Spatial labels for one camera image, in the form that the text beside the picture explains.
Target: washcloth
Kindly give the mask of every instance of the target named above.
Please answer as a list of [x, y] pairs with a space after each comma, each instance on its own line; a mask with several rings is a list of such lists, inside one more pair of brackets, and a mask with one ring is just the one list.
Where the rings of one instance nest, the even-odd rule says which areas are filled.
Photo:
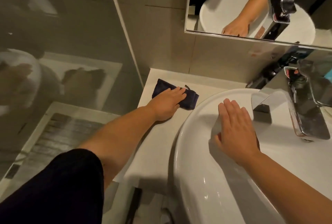
[[[188, 86], [185, 86], [185, 87], [187, 88], [186, 91], [185, 91], [187, 96], [184, 100], [182, 100], [179, 103], [180, 108], [195, 109], [197, 99], [198, 99], [199, 95], [197, 95], [197, 93], [194, 92], [193, 90], [189, 89]], [[152, 93], [152, 98], [154, 98], [155, 96], [157, 96], [158, 94], [160, 94], [164, 90], [167, 90], [168, 88], [171, 88], [171, 90], [173, 90], [173, 89], [176, 88], [176, 86], [174, 86], [174, 85], [172, 85], [168, 82], [165, 82], [164, 80], [158, 79], [156, 87], [154, 88], [154, 91]]]

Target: sink basin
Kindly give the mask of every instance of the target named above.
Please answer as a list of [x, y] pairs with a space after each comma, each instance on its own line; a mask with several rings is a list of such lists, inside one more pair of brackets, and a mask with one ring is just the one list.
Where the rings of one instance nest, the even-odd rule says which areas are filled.
[[[180, 130], [174, 179], [192, 224], [284, 223], [244, 169], [211, 141], [221, 130], [218, 104], [225, 98], [236, 100], [253, 118], [251, 94], [255, 92], [234, 89], [211, 96], [193, 110]], [[306, 142], [298, 138], [286, 102], [271, 117], [272, 124], [254, 121], [261, 151], [332, 199], [331, 139]], [[326, 122], [331, 132], [330, 119]]]

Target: left hand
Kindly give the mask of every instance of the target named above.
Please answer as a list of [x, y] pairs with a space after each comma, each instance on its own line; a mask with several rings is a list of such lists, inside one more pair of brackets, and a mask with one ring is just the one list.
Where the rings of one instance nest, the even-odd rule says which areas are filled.
[[185, 91], [185, 88], [181, 89], [180, 87], [173, 90], [167, 89], [153, 98], [146, 107], [152, 110], [156, 121], [167, 120], [180, 107], [179, 102], [186, 98]]
[[223, 35], [246, 37], [249, 33], [250, 22], [245, 17], [238, 16], [222, 30]]

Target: hand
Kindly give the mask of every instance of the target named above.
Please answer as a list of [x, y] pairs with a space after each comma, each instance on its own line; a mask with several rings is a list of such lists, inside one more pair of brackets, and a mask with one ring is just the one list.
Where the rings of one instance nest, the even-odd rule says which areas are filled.
[[246, 37], [249, 33], [249, 24], [250, 22], [246, 18], [238, 16], [234, 21], [224, 27], [222, 34]]
[[216, 135], [218, 147], [240, 166], [260, 154], [255, 129], [246, 108], [225, 99], [218, 106], [222, 132]]
[[180, 107], [179, 102], [186, 98], [185, 88], [177, 87], [173, 90], [167, 89], [153, 98], [147, 108], [151, 109], [156, 116], [156, 121], [164, 121], [174, 115]]

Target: faucet spout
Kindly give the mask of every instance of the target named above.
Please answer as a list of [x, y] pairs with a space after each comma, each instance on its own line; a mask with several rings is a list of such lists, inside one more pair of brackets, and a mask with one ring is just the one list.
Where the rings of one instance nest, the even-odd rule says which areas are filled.
[[261, 113], [270, 113], [285, 101], [297, 136], [330, 139], [320, 107], [332, 107], [332, 84], [316, 73], [312, 61], [299, 60], [297, 67], [284, 67], [251, 97], [253, 111]]

